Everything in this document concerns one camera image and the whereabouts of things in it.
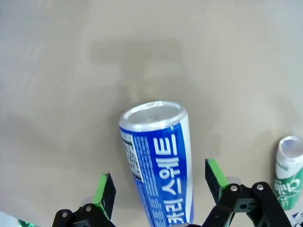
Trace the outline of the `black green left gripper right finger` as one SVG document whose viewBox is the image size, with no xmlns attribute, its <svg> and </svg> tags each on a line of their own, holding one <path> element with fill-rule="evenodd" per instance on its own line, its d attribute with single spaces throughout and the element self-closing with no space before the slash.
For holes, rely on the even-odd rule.
<svg viewBox="0 0 303 227">
<path fill-rule="evenodd" d="M 230 183 L 215 159 L 205 160 L 205 179 L 215 201 L 204 227 L 228 227 L 236 213 L 246 213 L 255 227 L 290 227 L 282 206 L 266 182 L 252 187 Z"/>
</svg>

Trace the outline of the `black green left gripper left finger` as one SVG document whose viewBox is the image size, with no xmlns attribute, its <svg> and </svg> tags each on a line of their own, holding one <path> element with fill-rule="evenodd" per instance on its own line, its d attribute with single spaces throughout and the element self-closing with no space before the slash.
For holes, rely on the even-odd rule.
<svg viewBox="0 0 303 227">
<path fill-rule="evenodd" d="M 56 212 L 53 227 L 113 227 L 111 221 L 116 188 L 110 173 L 103 174 L 92 202 L 75 212 L 62 209 Z"/>
</svg>

